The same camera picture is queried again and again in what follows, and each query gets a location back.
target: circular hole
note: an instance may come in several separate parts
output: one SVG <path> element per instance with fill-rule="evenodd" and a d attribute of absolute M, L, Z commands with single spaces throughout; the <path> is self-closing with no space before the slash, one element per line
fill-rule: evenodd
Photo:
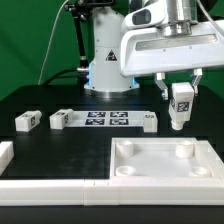
<path fill-rule="evenodd" d="M 197 166 L 191 168 L 189 175 L 194 177 L 208 177 L 210 176 L 210 171 L 204 167 Z"/>
<path fill-rule="evenodd" d="M 132 166 L 120 166 L 116 169 L 117 176 L 133 176 L 136 169 Z"/>

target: green backdrop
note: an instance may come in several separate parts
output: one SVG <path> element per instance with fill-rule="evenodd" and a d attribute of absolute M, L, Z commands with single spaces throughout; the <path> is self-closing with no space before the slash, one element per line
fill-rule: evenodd
<path fill-rule="evenodd" d="M 64 0 L 0 1 L 0 100 L 20 86 L 38 83 L 49 37 L 56 14 Z M 118 0 L 114 7 L 122 14 L 128 11 L 128 0 Z M 224 1 L 219 0 L 213 14 L 224 16 Z M 86 52 L 93 58 L 91 22 L 82 25 Z M 70 13 L 60 16 L 43 80 L 63 69 L 79 64 L 76 34 Z M 224 69 L 205 70 L 201 84 L 208 86 L 224 99 Z M 167 76 L 166 82 L 188 81 L 183 73 Z M 141 78 L 141 84 L 152 78 Z M 76 80 L 66 83 L 76 84 Z"/>

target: white platform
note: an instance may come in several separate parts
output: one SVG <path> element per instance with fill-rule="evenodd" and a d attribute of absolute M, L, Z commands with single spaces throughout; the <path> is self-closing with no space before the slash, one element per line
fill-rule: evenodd
<path fill-rule="evenodd" d="M 143 127 L 145 111 L 74 111 L 66 127 Z"/>
<path fill-rule="evenodd" d="M 193 145 L 190 158 L 176 155 L 180 140 Z M 126 141 L 128 153 L 116 156 L 117 144 Z M 134 169 L 117 176 L 124 166 Z M 114 138 L 108 180 L 0 181 L 0 205 L 126 204 L 224 205 L 224 164 L 207 141 Z"/>

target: white plastic part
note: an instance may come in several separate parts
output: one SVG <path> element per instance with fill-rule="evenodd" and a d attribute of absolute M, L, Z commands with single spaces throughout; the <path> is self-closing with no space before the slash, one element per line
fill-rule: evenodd
<path fill-rule="evenodd" d="M 190 83 L 185 82 L 172 84 L 172 91 L 173 99 L 169 106 L 172 128 L 181 130 L 185 121 L 189 121 L 191 117 L 194 89 Z"/>
<path fill-rule="evenodd" d="M 176 156 L 183 159 L 194 155 L 194 144 L 189 140 L 181 140 L 176 145 Z"/>
<path fill-rule="evenodd" d="M 144 111 L 74 111 L 66 127 L 143 127 Z"/>
<path fill-rule="evenodd" d="M 0 205 L 83 205 L 84 180 L 0 181 Z"/>
<path fill-rule="evenodd" d="M 40 123 L 40 111 L 27 111 L 15 119 L 16 131 L 29 132 Z"/>
<path fill-rule="evenodd" d="M 66 124 L 68 124 L 73 118 L 74 111 L 72 109 L 59 110 L 55 114 L 50 116 L 51 129 L 62 130 Z"/>
<path fill-rule="evenodd" d="M 132 157 L 134 153 L 134 146 L 131 141 L 124 140 L 116 142 L 116 156 L 120 158 Z"/>
<path fill-rule="evenodd" d="M 0 175 L 2 175 L 5 168 L 8 166 L 14 157 L 13 143 L 1 142 L 0 144 Z"/>
<path fill-rule="evenodd" d="M 185 140 L 194 154 L 178 158 L 176 146 Z M 133 143 L 132 157 L 116 156 L 122 141 Z M 0 180 L 0 205 L 224 205 L 224 164 L 207 141 L 114 138 L 110 164 L 106 180 Z M 136 172 L 117 176 L 122 166 Z"/>
<path fill-rule="evenodd" d="M 158 129 L 158 119 L 155 112 L 146 111 L 143 118 L 144 132 L 155 133 Z"/>

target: black tabletop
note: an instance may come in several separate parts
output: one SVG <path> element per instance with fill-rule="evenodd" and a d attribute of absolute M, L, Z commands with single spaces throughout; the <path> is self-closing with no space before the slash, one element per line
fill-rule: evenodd
<path fill-rule="evenodd" d="M 219 156 L 224 155 L 224 101 L 207 87 L 199 87 L 192 116 L 183 130 L 174 131 L 156 86 L 145 86 L 136 96 L 102 99 L 86 96 L 78 86 L 25 86 L 0 102 L 0 141 L 13 141 L 15 158 L 0 179 L 105 179 L 109 178 L 113 137 L 195 137 L 208 140 Z M 142 127 L 79 127 L 51 130 L 50 115 L 60 109 L 75 111 L 153 111 L 158 132 Z M 29 133 L 16 132 L 15 118 L 40 110 L 41 123 Z M 28 223 L 223 223 L 222 206 L 117 206 L 117 207 L 19 207 L 0 208 L 3 220 L 17 215 Z"/>

